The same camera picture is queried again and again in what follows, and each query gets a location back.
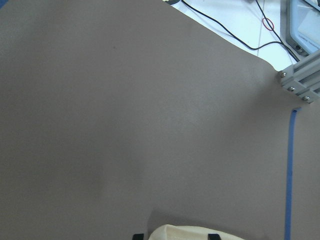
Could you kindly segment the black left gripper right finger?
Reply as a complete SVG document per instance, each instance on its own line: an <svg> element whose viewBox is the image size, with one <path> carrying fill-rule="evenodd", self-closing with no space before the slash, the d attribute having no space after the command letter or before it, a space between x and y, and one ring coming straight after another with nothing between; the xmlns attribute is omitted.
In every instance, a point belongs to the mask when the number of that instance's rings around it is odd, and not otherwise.
<svg viewBox="0 0 320 240"><path fill-rule="evenodd" d="M220 235L217 233L208 234L208 240L220 240Z"/></svg>

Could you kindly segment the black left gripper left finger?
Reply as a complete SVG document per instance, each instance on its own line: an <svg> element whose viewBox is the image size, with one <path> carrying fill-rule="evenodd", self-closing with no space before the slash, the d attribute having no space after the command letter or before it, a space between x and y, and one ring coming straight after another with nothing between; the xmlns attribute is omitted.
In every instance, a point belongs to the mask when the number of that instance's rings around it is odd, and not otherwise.
<svg viewBox="0 0 320 240"><path fill-rule="evenodd" d="M145 235L143 233L135 233L132 236L132 240L144 240Z"/></svg>

